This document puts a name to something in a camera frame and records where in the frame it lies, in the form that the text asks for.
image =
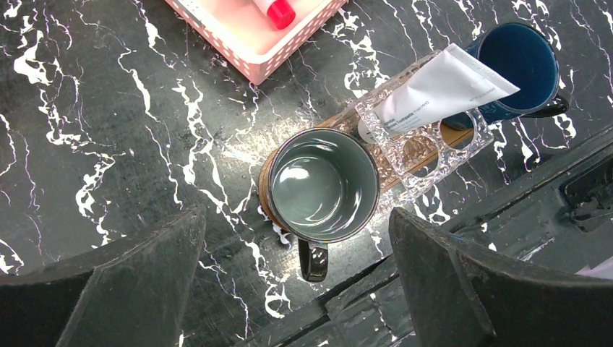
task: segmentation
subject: pink basket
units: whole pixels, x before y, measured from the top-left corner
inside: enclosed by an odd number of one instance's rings
[[[348,0],[289,0],[296,19],[276,30],[252,0],[166,0],[256,85],[272,74]]]

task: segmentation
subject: black marble countertop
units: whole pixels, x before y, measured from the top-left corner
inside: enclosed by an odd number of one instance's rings
[[[181,343],[248,338],[391,253],[387,216],[301,279],[256,181],[280,143],[448,43],[500,22],[542,31],[572,110],[492,126],[495,141],[415,204],[444,223],[613,123],[606,0],[356,0],[267,81],[248,83],[161,0],[0,5],[0,273],[23,274],[208,207]],[[400,187],[386,194],[395,201]]]

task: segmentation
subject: toothpaste tube cap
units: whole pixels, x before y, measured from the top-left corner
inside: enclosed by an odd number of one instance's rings
[[[276,0],[268,8],[268,18],[279,30],[287,28],[296,18],[296,13],[287,0]]]

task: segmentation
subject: mug handle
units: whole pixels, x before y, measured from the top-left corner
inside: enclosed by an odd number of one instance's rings
[[[562,114],[568,111],[570,101],[572,100],[573,100],[573,97],[571,96],[570,93],[566,92],[565,90],[559,90],[553,100],[554,101],[553,105],[545,106],[544,108],[541,108],[540,110],[533,112],[533,113],[524,114],[522,117],[523,118],[546,118],[546,117],[557,116],[559,114]]]
[[[298,239],[298,256],[302,278],[306,282],[321,282],[327,275],[327,245]]]

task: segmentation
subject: blue mug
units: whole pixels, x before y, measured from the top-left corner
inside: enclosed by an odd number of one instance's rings
[[[543,118],[568,111],[570,96],[560,95],[560,68],[553,48],[541,33],[521,23],[498,25],[481,34],[465,50],[520,88],[479,107],[488,124],[519,116]],[[443,119],[449,127],[473,127],[464,113]]]

